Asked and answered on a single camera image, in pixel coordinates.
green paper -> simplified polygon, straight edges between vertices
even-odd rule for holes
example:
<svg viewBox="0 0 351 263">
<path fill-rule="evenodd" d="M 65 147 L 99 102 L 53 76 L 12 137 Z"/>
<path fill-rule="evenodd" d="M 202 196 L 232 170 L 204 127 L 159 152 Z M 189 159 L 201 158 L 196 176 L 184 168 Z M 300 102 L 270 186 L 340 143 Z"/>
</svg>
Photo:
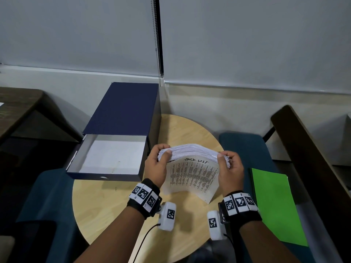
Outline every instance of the green paper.
<svg viewBox="0 0 351 263">
<path fill-rule="evenodd" d="M 285 174 L 252 170 L 262 221 L 281 241 L 308 247 Z"/>
</svg>

round wooden table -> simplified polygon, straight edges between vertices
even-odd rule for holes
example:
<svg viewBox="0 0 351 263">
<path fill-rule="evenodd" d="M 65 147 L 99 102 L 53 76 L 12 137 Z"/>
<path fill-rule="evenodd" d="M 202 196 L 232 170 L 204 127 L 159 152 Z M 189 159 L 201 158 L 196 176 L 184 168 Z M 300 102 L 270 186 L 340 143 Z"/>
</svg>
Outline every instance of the round wooden table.
<svg viewBox="0 0 351 263">
<path fill-rule="evenodd" d="M 215 151 L 223 150 L 215 137 L 199 124 L 184 117 L 168 114 L 162 115 L 158 142 L 170 146 L 196 143 Z M 122 212 L 136 184 L 119 181 L 74 181 L 74 217 L 89 244 Z M 218 202 L 222 201 L 219 190 L 208 205 L 187 191 L 160 195 L 163 201 L 177 205 L 174 229 L 171 232 L 152 229 L 135 262 L 174 262 L 190 255 L 210 238 L 207 212 L 217 210 Z M 129 262 L 133 262 L 146 232 L 157 221 L 157 214 L 145 221 Z"/>
</svg>

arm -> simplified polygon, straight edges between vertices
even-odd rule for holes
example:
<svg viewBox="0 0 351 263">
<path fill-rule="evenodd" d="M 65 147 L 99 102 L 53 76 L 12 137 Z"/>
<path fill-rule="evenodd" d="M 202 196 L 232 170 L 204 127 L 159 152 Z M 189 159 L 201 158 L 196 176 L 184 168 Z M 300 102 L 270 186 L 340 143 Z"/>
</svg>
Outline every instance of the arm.
<svg viewBox="0 0 351 263">
<path fill-rule="evenodd" d="M 166 144 L 153 147 L 145 161 L 144 178 L 149 178 L 158 188 L 166 179 L 166 164 L 172 152 L 166 151 L 160 162 L 157 155 L 161 149 L 170 148 Z M 98 238 L 81 254 L 75 263 L 127 263 L 144 224 L 143 215 L 132 207 L 126 207 L 121 214 L 99 235 Z"/>
<path fill-rule="evenodd" d="M 223 155 L 229 157 L 230 169 L 227 168 Z M 243 190 L 244 167 L 239 155 L 232 151 L 222 151 L 217 155 L 217 159 L 219 164 L 218 182 L 223 197 L 231 192 Z M 237 232 L 234 232 L 233 229 L 234 227 L 231 227 L 234 238 L 237 236 Z M 244 224 L 239 229 L 239 233 L 243 238 L 253 263 L 300 262 L 262 221 L 251 221 Z"/>
</svg>

drawer box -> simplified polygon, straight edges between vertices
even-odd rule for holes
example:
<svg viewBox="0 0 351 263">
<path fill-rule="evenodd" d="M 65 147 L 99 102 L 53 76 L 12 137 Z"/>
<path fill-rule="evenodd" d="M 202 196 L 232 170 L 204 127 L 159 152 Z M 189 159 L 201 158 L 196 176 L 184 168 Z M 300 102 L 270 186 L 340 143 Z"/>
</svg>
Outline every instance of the drawer box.
<svg viewBox="0 0 351 263">
<path fill-rule="evenodd" d="M 67 167 L 73 179 L 141 181 L 161 122 L 158 84 L 112 83 Z"/>
</svg>

hand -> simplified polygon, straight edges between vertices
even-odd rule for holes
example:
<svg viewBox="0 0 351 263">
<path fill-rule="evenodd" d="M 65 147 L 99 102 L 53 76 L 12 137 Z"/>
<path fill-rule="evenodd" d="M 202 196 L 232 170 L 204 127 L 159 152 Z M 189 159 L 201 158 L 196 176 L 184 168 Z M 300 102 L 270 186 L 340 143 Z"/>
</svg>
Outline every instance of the hand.
<svg viewBox="0 0 351 263">
<path fill-rule="evenodd" d="M 226 160 L 223 155 L 229 157 L 230 169 L 227 167 Z M 244 189 L 244 167 L 241 163 L 239 154 L 232 151 L 222 151 L 217 154 L 219 165 L 218 183 L 222 190 L 222 195 Z"/>
<path fill-rule="evenodd" d="M 172 151 L 165 151 L 159 162 L 157 162 L 157 156 L 160 150 L 169 149 L 170 147 L 167 144 L 155 145 L 145 161 L 144 178 L 149 178 L 158 188 L 161 188 L 165 182 L 166 164 L 171 159 Z"/>
</svg>

